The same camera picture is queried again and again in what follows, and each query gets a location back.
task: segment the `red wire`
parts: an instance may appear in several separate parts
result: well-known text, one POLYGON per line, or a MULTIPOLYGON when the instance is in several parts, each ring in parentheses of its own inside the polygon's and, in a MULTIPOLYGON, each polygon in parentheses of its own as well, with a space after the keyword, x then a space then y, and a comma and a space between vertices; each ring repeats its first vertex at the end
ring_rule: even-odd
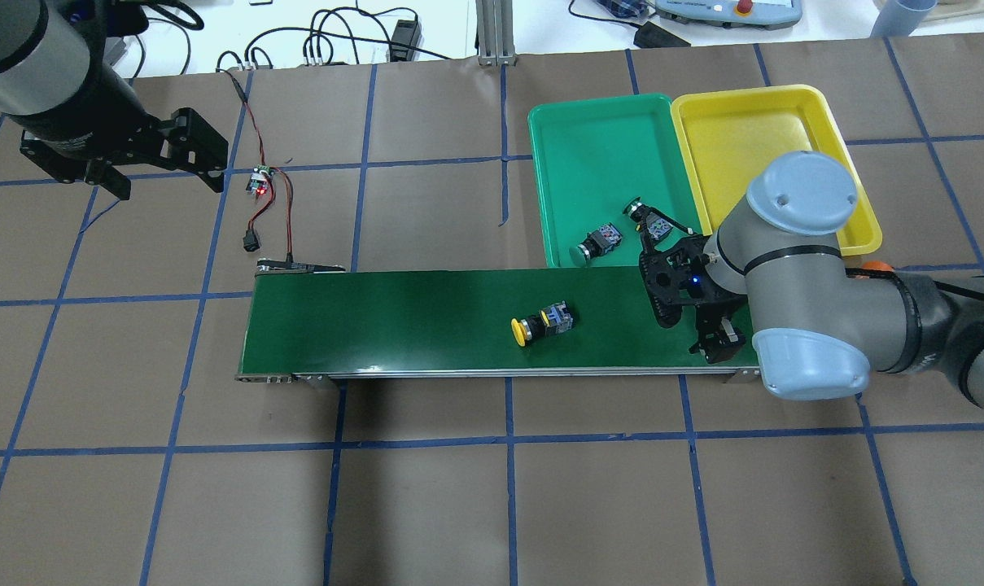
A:
POLYGON ((293 255, 293 181, 279 167, 272 167, 272 170, 277 171, 286 183, 286 254, 293 255))
POLYGON ((271 181, 271 178, 269 177, 268 177, 268 190, 271 190, 271 197, 268 197, 268 201, 267 203, 264 204, 264 207, 260 208, 260 210, 257 210, 256 214, 253 214, 253 217, 249 219, 249 224, 247 224, 247 227, 249 227, 250 230, 253 230, 253 222, 255 222, 257 218, 260 218, 260 214, 264 214, 264 212, 267 212, 268 208, 271 208, 271 204, 275 203, 275 183, 273 183, 273 181, 271 181))
POLYGON ((246 105, 246 112, 249 112, 249 119, 253 122, 253 129, 256 130, 256 141, 260 144, 260 164, 267 166, 268 159, 264 153, 264 137, 260 136, 260 126, 256 125, 256 116, 253 116, 253 108, 249 107, 249 103, 243 103, 246 105))

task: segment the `plastic tray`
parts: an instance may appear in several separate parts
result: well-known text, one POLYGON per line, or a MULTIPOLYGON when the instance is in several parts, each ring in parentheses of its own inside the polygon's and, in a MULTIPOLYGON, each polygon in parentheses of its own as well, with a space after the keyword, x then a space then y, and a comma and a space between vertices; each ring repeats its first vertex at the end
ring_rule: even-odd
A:
MULTIPOLYGON (((607 222, 622 243, 593 266, 634 266, 636 224, 622 215, 640 196, 678 222, 698 225, 688 172, 676 141, 671 101, 662 94, 551 103, 528 116, 543 244, 550 267, 574 267, 567 249, 607 222)), ((679 230, 660 248, 674 244, 679 230)))
POLYGON ((692 94, 677 98, 671 112, 704 234, 719 227, 749 181, 777 156, 816 150, 844 164, 860 195, 853 216, 838 233, 842 253, 867 255, 882 245, 878 219, 819 90, 779 85, 692 94))

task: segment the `blue cup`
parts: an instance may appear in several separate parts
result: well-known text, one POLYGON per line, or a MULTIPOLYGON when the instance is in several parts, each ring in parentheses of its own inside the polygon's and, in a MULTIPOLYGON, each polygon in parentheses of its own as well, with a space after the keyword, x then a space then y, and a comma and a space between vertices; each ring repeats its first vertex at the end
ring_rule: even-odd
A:
POLYGON ((937 0, 886 0, 871 37, 907 37, 937 6, 937 0))

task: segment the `metal post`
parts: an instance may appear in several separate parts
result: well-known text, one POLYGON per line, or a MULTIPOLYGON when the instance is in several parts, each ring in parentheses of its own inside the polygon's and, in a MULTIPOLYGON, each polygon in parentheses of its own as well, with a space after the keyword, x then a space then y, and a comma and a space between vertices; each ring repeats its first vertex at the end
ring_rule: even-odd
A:
POLYGON ((517 63, 514 53, 514 0, 477 0, 477 63, 517 63))

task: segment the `yellow tray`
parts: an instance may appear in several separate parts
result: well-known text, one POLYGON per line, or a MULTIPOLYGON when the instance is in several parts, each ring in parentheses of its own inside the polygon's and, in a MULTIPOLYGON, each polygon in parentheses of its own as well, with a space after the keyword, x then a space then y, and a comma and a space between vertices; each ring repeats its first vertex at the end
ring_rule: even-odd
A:
POLYGON ((867 255, 882 245, 878 219, 824 94, 816 88, 779 85, 690 94, 674 101, 671 115, 704 234, 719 227, 749 181, 772 160, 794 150, 816 150, 850 171, 860 196, 838 233, 842 254, 867 255))

